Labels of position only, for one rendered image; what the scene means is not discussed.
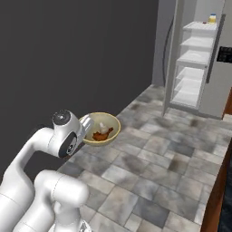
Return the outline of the white mushroom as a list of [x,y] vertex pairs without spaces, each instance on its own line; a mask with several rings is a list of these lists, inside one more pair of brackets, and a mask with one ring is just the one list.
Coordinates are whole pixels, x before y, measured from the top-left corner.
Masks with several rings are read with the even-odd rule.
[[108,131],[109,131],[109,128],[101,122],[100,123],[100,132],[101,132],[101,134],[105,134]]

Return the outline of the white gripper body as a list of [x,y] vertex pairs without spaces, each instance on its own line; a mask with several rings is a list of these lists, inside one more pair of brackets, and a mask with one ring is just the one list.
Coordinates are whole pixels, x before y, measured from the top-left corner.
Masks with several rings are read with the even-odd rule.
[[88,131],[94,125],[94,121],[93,121],[93,119],[91,118],[90,115],[84,115],[80,119],[80,124],[81,124],[80,139],[83,140],[86,137]]

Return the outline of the brown wooden counter cabinet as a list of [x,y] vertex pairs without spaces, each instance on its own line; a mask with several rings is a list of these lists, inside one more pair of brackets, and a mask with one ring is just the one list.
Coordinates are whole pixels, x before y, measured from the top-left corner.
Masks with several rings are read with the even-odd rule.
[[232,137],[210,193],[200,232],[232,232]]

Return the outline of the brown chicken drumstick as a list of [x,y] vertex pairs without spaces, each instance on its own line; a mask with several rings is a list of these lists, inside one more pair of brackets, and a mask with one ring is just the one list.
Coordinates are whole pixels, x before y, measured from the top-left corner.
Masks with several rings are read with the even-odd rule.
[[93,138],[94,140],[97,140],[97,141],[107,140],[109,134],[110,134],[112,131],[113,131],[113,128],[109,128],[109,129],[108,129],[106,132],[104,132],[104,133],[95,132],[95,133],[93,133],[92,138]]

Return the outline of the beige bowl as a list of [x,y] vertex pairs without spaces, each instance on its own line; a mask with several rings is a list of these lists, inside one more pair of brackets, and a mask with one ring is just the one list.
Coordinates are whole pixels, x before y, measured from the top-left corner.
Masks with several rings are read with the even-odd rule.
[[[92,112],[90,113],[90,118],[93,120],[93,125],[83,139],[85,144],[94,147],[106,146],[113,142],[119,135],[121,131],[121,123],[115,116],[106,112]],[[100,123],[102,123],[108,130],[111,129],[105,140],[95,140],[93,138],[94,133],[101,133]]]

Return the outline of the grey fridge with white shelves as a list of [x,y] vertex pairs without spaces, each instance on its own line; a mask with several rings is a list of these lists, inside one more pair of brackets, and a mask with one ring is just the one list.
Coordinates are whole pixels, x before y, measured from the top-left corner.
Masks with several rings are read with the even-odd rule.
[[[225,0],[177,0],[163,109],[198,112]],[[208,22],[215,14],[214,24]]]

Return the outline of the grey fridge door with dispenser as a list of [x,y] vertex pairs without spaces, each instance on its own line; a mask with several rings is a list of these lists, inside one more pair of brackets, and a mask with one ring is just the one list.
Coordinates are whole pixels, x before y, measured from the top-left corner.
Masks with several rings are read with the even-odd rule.
[[226,15],[225,22],[199,106],[201,114],[217,119],[222,118],[232,88],[232,0],[225,0],[222,14]]

